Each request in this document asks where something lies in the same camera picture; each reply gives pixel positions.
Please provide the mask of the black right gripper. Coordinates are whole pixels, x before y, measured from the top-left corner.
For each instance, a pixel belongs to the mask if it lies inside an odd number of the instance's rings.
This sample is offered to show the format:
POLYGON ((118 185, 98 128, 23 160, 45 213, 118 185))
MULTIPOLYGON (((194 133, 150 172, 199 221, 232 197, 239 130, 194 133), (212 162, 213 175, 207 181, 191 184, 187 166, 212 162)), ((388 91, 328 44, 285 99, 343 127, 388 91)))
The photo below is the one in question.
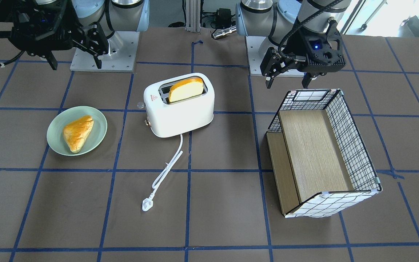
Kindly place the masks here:
POLYGON ((32 40, 11 31, 11 43, 30 56, 45 59, 52 70, 57 70, 58 62, 53 51, 78 48, 92 55, 96 68, 102 69, 101 57, 107 52, 108 42, 98 24, 90 28, 80 25, 74 11, 65 11, 63 20, 53 35, 40 40, 32 40))

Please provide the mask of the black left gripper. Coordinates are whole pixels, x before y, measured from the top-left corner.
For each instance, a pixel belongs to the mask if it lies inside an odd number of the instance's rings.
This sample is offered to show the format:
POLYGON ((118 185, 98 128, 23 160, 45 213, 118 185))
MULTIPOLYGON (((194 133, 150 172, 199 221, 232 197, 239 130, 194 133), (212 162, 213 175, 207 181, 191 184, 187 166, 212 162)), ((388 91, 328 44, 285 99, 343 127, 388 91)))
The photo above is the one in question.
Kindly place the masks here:
MULTIPOLYGON (((266 78, 266 88, 270 89, 274 78, 282 73, 286 73, 288 70, 298 70, 298 66, 301 62, 305 62, 306 57, 303 55, 295 55, 293 53, 282 57, 281 54, 273 47, 269 47, 264 55, 260 70, 262 76, 266 78)), ((324 76, 327 73, 305 73, 302 79, 302 87, 308 88, 309 84, 314 78, 324 76)))

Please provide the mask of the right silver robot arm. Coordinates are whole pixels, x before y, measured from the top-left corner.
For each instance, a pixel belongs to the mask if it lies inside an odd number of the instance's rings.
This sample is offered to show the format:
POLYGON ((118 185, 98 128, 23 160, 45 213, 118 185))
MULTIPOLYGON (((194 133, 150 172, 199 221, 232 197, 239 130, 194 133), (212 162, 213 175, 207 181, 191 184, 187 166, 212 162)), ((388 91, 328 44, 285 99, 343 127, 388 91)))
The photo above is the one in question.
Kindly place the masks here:
POLYGON ((148 0, 17 0, 9 41, 53 70, 58 50, 75 49, 70 69, 132 73, 148 0))

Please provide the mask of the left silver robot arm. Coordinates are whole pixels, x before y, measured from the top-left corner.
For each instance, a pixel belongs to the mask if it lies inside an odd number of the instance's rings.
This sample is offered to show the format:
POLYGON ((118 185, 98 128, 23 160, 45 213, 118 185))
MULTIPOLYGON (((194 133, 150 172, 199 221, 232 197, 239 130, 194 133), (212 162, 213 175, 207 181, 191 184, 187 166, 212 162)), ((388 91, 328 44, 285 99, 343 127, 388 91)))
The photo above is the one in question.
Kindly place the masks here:
POLYGON ((243 36, 266 37, 260 73, 271 88, 274 78, 289 70, 304 73, 303 88, 312 79, 338 72, 346 65, 344 42, 337 26, 349 0, 241 0, 236 29, 243 36))

